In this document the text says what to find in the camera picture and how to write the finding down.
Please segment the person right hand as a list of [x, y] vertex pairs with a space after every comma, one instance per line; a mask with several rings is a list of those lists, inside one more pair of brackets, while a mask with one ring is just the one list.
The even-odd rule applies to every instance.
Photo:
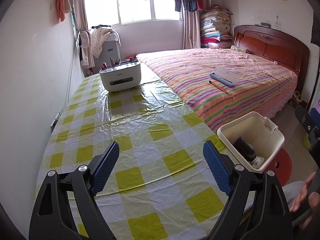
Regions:
[[[300, 205], [306, 201], [308, 196], [308, 189], [313, 182], [316, 172], [313, 172], [310, 177], [305, 181], [305, 185], [302, 187], [299, 195], [293, 201], [293, 204], [290, 207], [290, 212], [296, 212]], [[320, 196], [317, 192], [312, 192], [309, 196], [309, 206], [312, 210], [315, 210], [319, 207]]]

